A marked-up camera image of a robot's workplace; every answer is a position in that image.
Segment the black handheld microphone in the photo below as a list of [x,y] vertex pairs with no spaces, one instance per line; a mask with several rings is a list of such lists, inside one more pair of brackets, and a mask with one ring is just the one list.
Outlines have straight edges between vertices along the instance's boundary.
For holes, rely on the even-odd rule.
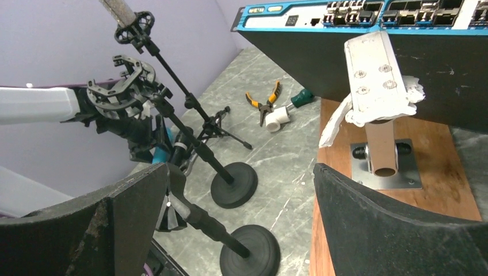
[[183,131],[179,131],[173,143],[173,153],[169,163],[181,167],[189,159],[192,149],[193,145],[189,137]]

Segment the tripod shock mount stand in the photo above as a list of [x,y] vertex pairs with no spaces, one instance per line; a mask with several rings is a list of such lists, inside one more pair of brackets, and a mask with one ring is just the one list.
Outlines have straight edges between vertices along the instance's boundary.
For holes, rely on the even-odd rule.
[[127,26],[125,28],[122,28],[120,26],[117,27],[115,31],[116,41],[120,44],[132,44],[139,53],[143,53],[143,48],[145,48],[151,56],[158,59],[160,64],[164,67],[167,73],[171,76],[171,78],[175,81],[181,91],[185,94],[184,106],[187,109],[196,110],[204,120],[203,129],[199,134],[198,139],[200,141],[206,141],[210,138],[229,136],[241,143],[245,148],[251,150],[253,148],[251,144],[239,139],[235,135],[224,130],[221,127],[221,122],[216,121],[217,118],[229,112],[230,108],[227,106],[224,108],[224,110],[218,112],[217,115],[209,116],[201,107],[199,101],[196,99],[194,94],[188,91],[188,89],[184,86],[178,76],[168,65],[166,60],[162,57],[159,47],[156,45],[156,43],[152,41],[152,38],[150,37],[151,29],[154,26],[155,22],[153,14],[149,11],[135,12],[135,14],[136,20],[130,26]]

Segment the shock mount desk stand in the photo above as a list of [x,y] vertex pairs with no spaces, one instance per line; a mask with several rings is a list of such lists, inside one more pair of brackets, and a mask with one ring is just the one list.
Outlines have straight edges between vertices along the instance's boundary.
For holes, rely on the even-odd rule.
[[172,93],[157,79],[150,64],[126,55],[114,56],[113,63],[116,67],[126,68],[121,73],[122,79],[110,89],[103,88],[94,80],[88,81],[87,94],[93,105],[104,112],[124,112],[128,108],[138,109],[143,103],[151,102],[160,115],[172,121],[189,137],[194,155],[216,171],[211,183],[214,202],[225,209],[237,208],[248,202],[258,186],[258,175],[254,168],[243,162],[223,166],[206,145],[208,140],[200,141],[175,115],[174,108],[168,101]]

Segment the blue foam microphone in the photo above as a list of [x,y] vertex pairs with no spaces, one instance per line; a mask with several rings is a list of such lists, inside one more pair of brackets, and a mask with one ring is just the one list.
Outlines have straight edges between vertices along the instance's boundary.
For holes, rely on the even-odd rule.
[[[166,134],[168,135],[169,141],[171,145],[174,143],[174,136],[170,128],[166,127]],[[167,153],[165,150],[156,147],[154,154],[153,154],[153,159],[152,159],[152,164],[155,163],[166,163],[170,159],[171,153]]]

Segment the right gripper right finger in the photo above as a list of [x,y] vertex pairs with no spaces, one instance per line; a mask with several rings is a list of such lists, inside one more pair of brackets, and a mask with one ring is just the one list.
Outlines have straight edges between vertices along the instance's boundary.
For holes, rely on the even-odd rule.
[[317,163],[314,185],[336,275],[486,275],[487,223],[398,201]]

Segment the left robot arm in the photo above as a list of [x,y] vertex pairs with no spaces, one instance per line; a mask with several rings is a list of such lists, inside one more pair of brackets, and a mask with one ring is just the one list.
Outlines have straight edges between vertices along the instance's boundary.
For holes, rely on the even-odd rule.
[[1,217],[21,217],[167,160],[148,101],[85,87],[1,88]]

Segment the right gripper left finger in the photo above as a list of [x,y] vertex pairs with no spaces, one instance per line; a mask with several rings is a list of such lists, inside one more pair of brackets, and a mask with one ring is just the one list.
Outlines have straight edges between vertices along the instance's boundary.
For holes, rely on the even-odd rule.
[[112,185],[1,220],[2,275],[141,275],[167,188],[157,163]]

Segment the silver mesh glitter microphone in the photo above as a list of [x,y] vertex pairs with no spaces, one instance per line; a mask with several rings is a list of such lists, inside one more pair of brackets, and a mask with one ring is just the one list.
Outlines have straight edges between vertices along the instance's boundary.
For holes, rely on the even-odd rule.
[[99,2],[122,28],[130,26],[136,20],[135,12],[124,0],[99,0]]

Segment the clip desk mic stand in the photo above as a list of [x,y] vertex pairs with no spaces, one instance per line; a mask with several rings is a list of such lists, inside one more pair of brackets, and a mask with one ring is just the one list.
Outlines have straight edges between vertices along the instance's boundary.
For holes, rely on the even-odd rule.
[[244,225],[228,233],[216,218],[184,196],[186,176],[179,167],[165,163],[167,188],[156,222],[158,232],[179,231],[190,224],[223,244],[219,257],[222,275],[276,275],[281,261],[277,239],[260,225]]

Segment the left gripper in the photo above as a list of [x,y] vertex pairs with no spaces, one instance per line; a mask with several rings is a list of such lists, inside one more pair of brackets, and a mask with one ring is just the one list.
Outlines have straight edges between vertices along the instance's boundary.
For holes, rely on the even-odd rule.
[[73,122],[81,122],[89,127],[92,122],[96,125],[96,132],[102,134],[111,132],[126,139],[129,149],[129,159],[133,162],[151,163],[155,154],[151,151],[159,148],[168,152],[168,134],[161,115],[144,119],[126,117],[110,119],[98,112],[89,101],[87,88],[73,88],[80,111],[72,118]]

